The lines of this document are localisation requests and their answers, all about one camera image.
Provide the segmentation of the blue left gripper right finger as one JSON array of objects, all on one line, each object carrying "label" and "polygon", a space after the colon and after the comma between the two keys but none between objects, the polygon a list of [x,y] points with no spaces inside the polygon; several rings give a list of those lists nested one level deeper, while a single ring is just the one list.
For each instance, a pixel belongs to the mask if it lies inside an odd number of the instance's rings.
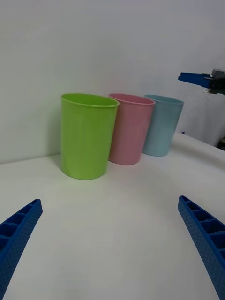
[{"label": "blue left gripper right finger", "polygon": [[179,197],[178,211],[219,299],[225,299],[225,225],[183,195]]}]

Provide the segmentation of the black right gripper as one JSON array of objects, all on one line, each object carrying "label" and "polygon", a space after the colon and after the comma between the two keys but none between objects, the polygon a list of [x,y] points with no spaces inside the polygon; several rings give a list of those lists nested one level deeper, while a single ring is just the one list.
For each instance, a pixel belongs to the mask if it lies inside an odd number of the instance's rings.
[{"label": "black right gripper", "polygon": [[206,87],[210,94],[225,95],[225,71],[213,69],[211,74],[181,72],[179,81]]}]

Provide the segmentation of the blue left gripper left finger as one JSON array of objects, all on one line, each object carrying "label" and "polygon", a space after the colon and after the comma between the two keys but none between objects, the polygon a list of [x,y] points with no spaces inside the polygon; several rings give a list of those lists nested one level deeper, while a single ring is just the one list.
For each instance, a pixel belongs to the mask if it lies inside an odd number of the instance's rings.
[{"label": "blue left gripper left finger", "polygon": [[35,199],[0,224],[0,299],[42,212],[40,199]]}]

